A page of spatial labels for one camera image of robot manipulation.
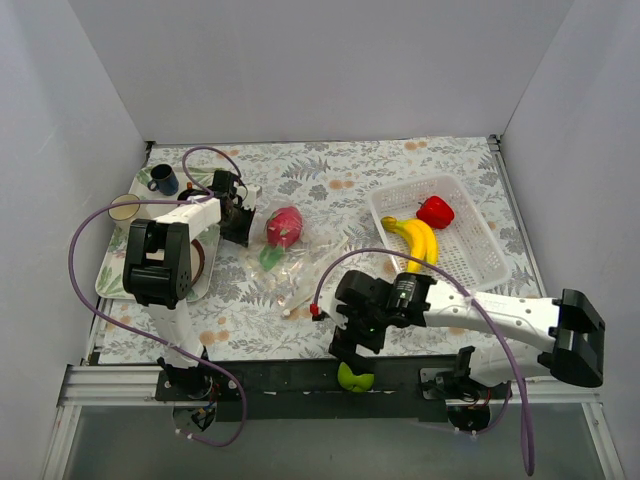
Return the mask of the pink fake fruit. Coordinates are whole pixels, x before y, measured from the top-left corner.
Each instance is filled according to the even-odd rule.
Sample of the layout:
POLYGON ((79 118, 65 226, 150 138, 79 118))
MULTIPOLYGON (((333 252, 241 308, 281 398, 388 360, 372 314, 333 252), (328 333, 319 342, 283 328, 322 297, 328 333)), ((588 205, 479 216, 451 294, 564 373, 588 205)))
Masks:
POLYGON ((303 218, 295 206, 275 210, 265 224, 266 245, 259 255, 265 271, 271 270, 301 237, 303 218))

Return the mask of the green fake apple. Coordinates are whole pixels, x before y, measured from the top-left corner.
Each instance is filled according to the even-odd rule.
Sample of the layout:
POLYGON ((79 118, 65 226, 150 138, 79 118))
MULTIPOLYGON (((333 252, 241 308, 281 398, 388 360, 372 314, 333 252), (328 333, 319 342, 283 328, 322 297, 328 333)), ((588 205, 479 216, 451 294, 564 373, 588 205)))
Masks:
POLYGON ((344 362, 339 364, 337 381, 340 387, 353 393, 368 392, 374 384, 375 376, 371 373, 355 374, 344 362))

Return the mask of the clear zip top bag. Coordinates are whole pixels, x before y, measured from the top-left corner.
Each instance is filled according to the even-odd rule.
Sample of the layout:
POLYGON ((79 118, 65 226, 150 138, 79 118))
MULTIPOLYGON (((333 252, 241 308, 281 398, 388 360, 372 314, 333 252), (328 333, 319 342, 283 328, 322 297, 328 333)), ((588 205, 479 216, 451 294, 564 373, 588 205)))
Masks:
POLYGON ((291 200, 276 197, 258 212, 251 227, 249 247, 239 258, 248 279, 254 283, 253 289, 274 305, 281 317, 288 318, 313 296, 322 272, 343 252, 346 244, 346 235, 329 225, 314 223, 311 216, 291 200), (275 210, 286 206, 295 206, 300 211, 302 235, 271 270, 265 271, 259 263, 260 252, 266 245, 265 224, 275 210))

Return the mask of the yellow fake banana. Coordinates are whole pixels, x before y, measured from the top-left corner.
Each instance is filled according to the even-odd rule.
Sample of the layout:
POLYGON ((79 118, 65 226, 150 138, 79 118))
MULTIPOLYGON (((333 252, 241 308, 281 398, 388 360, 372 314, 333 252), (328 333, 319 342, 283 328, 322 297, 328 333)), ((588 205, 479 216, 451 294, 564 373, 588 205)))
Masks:
POLYGON ((439 246, 432 228, 422 220, 412 218, 399 220, 392 216, 381 219, 381 225, 387 232, 399 235, 409 247, 413 258, 430 265, 436 265, 439 258, 439 246))

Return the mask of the red fake bell pepper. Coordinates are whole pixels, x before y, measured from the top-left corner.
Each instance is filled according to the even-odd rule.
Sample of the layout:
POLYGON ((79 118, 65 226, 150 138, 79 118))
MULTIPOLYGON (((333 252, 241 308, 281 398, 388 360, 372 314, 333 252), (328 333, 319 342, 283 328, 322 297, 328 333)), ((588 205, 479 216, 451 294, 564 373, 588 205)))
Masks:
POLYGON ((455 219, 453 209, 439 196, 427 198, 416 212, 416 218, 431 228, 445 229, 455 219))

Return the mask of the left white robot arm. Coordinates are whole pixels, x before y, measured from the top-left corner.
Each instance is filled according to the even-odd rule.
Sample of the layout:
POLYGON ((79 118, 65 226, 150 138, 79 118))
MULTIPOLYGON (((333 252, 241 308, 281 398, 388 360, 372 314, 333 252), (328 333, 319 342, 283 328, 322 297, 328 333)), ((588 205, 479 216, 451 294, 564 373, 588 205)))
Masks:
POLYGON ((166 342, 158 364, 172 387, 200 400, 213 389, 212 370, 201 363, 206 348, 192 325, 187 296, 193 285, 192 241, 212 230, 214 239, 246 247, 261 188, 218 170, 206 189, 180 193, 180 204, 129 227, 122 282, 166 342))

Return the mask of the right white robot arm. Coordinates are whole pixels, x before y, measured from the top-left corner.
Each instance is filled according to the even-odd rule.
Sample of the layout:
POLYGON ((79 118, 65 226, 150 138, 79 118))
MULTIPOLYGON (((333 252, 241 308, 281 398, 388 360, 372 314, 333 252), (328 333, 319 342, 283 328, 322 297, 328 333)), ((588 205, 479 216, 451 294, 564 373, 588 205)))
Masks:
POLYGON ((374 371, 374 360, 357 350, 379 353, 389 327, 455 327, 498 340, 491 348, 458 352, 452 383, 464 397, 517 378, 551 376, 582 388, 604 380, 605 322, 578 290, 540 299, 465 296, 429 275, 400 273, 387 282, 350 270, 320 299, 315 315, 335 322, 329 351, 356 373, 374 371))

